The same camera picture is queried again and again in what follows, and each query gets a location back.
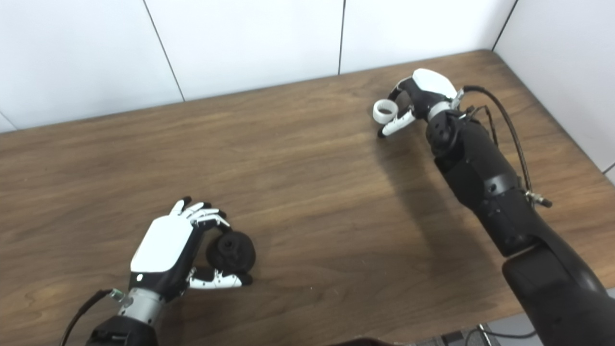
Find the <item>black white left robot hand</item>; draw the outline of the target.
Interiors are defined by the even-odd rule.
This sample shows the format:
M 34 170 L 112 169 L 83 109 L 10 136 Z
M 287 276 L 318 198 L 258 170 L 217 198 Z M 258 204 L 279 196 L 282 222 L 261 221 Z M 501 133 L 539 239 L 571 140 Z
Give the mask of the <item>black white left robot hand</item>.
M 130 262 L 129 289 L 171 302 L 189 289 L 242 287 L 253 283 L 255 261 L 252 239 L 223 211 L 185 197 L 151 222 Z

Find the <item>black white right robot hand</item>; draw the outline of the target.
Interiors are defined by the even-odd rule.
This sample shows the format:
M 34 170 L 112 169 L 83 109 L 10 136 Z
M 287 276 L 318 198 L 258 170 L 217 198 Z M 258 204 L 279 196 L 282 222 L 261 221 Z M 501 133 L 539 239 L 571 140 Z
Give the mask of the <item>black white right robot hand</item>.
M 459 110 L 463 91 L 438 72 L 419 68 L 398 81 L 385 99 L 375 102 L 372 117 L 382 127 L 378 138 L 385 138 L 415 120 L 430 121 L 443 111 Z

